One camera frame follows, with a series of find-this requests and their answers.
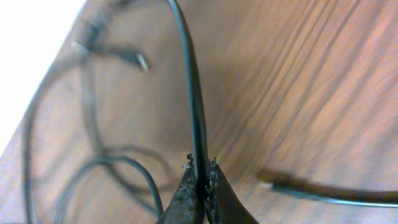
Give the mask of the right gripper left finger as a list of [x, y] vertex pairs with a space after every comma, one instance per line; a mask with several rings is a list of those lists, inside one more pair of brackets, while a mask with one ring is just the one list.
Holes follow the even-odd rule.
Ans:
[[185, 172], [165, 212], [156, 224], [202, 223], [202, 201], [198, 197], [194, 158], [187, 154]]

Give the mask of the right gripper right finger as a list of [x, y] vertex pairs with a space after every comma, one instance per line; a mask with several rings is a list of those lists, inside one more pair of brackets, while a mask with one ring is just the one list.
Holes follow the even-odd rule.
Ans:
[[205, 210], [211, 224], [255, 224], [258, 221], [239, 201], [216, 157], [210, 161], [210, 181], [206, 188]]

